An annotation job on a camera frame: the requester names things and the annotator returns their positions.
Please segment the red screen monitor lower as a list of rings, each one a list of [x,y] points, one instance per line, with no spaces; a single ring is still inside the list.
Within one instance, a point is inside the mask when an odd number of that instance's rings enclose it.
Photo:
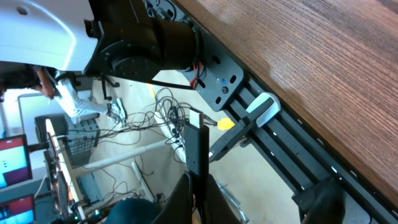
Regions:
[[[35,221],[33,194],[1,202],[1,224],[31,224]]]

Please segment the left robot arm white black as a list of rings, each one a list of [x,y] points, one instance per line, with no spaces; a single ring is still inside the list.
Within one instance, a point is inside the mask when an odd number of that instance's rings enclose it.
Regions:
[[[149,83],[190,67],[198,37],[143,1],[1,1],[1,60]]]

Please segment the white table clamp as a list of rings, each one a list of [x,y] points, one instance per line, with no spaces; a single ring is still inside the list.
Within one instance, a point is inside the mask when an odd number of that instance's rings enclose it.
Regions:
[[[246,112],[259,112],[256,117],[256,125],[258,128],[265,125],[282,109],[281,103],[274,94],[269,92],[262,92],[254,101],[246,108]]]

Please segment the red screen monitor upper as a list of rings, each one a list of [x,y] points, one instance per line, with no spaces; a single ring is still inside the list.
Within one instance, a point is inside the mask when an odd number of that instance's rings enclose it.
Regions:
[[[1,188],[32,179],[32,168],[25,134],[1,139]]]

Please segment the person in white clothes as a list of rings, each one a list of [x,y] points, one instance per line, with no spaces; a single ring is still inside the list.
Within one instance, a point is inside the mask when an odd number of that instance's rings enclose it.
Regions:
[[[123,126],[127,115],[123,102],[117,98],[109,103],[97,104],[82,99],[69,78],[58,79],[59,72],[50,72],[40,65],[16,62],[1,62],[1,102],[8,90],[30,88],[41,92],[49,99],[55,99],[67,115],[80,119],[82,116],[98,113],[106,115],[112,122]]]

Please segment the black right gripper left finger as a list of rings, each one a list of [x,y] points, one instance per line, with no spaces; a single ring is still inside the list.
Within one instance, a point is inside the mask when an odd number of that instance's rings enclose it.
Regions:
[[[179,178],[165,207],[152,224],[191,224],[193,205],[192,178],[188,172]]]

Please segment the red screen monitor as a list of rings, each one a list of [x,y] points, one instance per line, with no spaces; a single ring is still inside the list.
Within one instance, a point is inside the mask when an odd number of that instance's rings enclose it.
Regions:
[[[1,224],[31,224],[35,221],[33,194],[1,202]]]
[[[32,179],[32,168],[25,134],[1,139],[1,188]]]

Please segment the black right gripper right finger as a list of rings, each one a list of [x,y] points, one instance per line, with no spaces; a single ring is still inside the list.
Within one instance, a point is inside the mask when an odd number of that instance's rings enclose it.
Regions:
[[[206,224],[240,224],[211,174],[205,188],[204,218]]]

